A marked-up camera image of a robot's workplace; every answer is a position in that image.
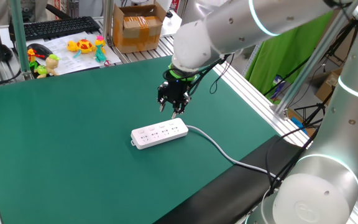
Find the toy figure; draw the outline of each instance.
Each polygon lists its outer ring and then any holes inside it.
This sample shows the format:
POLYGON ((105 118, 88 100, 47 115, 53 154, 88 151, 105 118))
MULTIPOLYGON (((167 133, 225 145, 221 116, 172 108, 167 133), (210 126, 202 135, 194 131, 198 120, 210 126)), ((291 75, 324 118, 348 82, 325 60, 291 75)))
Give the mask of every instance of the toy figure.
POLYGON ((37 78, 45 78, 48 74, 58 75, 58 73, 55 72, 55 68, 58 67, 59 60, 60 58, 58 58, 56 55, 49 55, 45 61, 47 66, 39 65, 36 69, 34 69, 34 72, 39 74, 37 78))
POLYGON ((106 61, 106 56, 104 56, 104 53, 106 53, 106 51, 103 49, 103 46, 105 46, 106 43, 105 43, 103 37, 98 36, 94 43, 96 46, 96 51, 94 53, 96 61, 99 63, 106 61))
POLYGON ((106 45, 106 42, 104 41, 104 38, 102 36, 97 36, 96 40, 94 42, 95 45, 102 45, 102 52, 105 54, 106 51, 104 50, 104 46, 106 45))
POLYGON ((35 61, 36 57, 38 58, 45 58, 43 55, 37 55, 37 52, 34 49, 29 49, 27 51, 27 56, 29 56, 29 62, 30 62, 30 68, 31 67, 37 67, 37 62, 35 61))
POLYGON ((69 41, 67 44, 67 50, 72 51, 72 52, 77 52, 76 55, 74 55, 74 58, 80 56, 81 53, 90 53, 92 52, 94 49, 94 46, 92 45, 92 43, 86 39, 82 39, 80 41, 78 41, 77 43, 75 43, 74 41, 69 41))

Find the blue light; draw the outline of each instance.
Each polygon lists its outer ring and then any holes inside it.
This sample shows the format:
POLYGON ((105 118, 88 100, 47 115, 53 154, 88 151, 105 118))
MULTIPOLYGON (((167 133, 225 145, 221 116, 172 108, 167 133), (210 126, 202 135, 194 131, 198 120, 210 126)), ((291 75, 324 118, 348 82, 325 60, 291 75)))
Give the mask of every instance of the blue light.
POLYGON ((271 35, 273 37, 275 36, 278 36, 279 34, 274 34, 272 32, 270 32, 269 30, 267 30, 263 24, 260 22, 260 20, 258 19, 258 16, 256 15, 256 11, 255 11, 255 8, 254 8, 254 2, 253 0, 248 0, 249 2, 249 10, 251 11, 251 14, 252 14, 252 17, 254 18, 256 24, 259 26, 259 28, 265 32, 267 35, 271 35))
POLYGON ((345 83, 342 82, 341 77, 339 77, 338 83, 339 83, 339 85, 340 85, 344 90, 346 90, 346 91, 348 91, 350 94, 355 95, 355 96, 358 97, 358 92, 356 92, 356 91, 352 90, 351 88, 347 87, 347 86, 345 85, 345 83))
POLYGON ((313 156, 319 156, 319 157, 327 158, 327 159, 333 160, 333 161, 339 163, 340 165, 344 166, 344 167, 353 175, 353 177, 355 178, 355 180, 356 180, 356 182, 357 182, 357 185, 358 185, 358 178, 357 178, 357 176, 353 173, 353 170, 351 170, 350 167, 348 167, 345 163, 343 163, 343 162, 340 161, 339 159, 336 159, 336 158, 333 158, 333 157, 327 156, 327 155, 313 154, 313 155, 308 155, 308 156, 302 157, 299 161, 301 161, 302 159, 305 159, 305 158, 307 158, 307 157, 313 157, 313 156))

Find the green curtain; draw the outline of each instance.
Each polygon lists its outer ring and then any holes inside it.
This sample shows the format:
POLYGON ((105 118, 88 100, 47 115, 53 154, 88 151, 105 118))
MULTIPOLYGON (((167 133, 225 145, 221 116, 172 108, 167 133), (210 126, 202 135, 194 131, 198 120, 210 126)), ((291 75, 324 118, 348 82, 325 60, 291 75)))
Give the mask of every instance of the green curtain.
MULTIPOLYGON (((313 53, 331 16, 332 12, 329 12, 263 42, 246 74, 246 79, 261 93, 266 93, 273 87, 276 75, 284 77, 313 53)), ((302 68, 287 81, 293 83, 302 68)))

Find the gray cable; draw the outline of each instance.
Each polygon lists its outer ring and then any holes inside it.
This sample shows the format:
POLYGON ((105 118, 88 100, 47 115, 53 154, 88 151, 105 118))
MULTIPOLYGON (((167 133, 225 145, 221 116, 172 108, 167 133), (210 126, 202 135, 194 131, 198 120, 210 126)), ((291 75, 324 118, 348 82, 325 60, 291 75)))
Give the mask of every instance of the gray cable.
POLYGON ((196 128, 194 126, 191 126, 191 125, 186 125, 188 129, 192 129, 192 130, 195 130, 197 132, 199 132, 200 134, 202 134, 206 139, 208 139, 212 144, 214 144, 214 146, 221 152, 221 154, 226 158, 228 159, 229 161, 231 161, 232 163, 234 164, 238 164, 240 166, 243 166, 243 167, 247 167, 247 168, 250 168, 250 169, 253 169, 253 170, 258 170, 258 171, 261 171, 261 172, 264 172, 265 174, 267 174, 267 171, 265 169, 262 169, 262 168, 259 168, 259 167, 256 167, 256 166, 252 166, 252 165, 248 165, 248 164, 245 164, 243 162, 239 162, 235 159, 232 159, 230 156, 228 156, 224 151, 223 149, 216 143, 216 141, 214 141, 214 139, 212 139, 210 136, 208 136, 204 131, 200 130, 199 128, 196 128))
POLYGON ((106 3, 106 0, 102 1, 102 13, 100 14, 100 16, 103 16, 104 14, 104 4, 106 3))

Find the power strip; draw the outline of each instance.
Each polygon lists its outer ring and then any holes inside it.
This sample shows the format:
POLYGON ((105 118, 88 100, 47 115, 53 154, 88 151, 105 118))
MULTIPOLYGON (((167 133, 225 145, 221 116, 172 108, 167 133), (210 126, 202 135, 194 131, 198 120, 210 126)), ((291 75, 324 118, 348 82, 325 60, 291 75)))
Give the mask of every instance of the power strip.
POLYGON ((132 145, 145 149, 186 136, 189 129, 180 118, 132 130, 132 145))

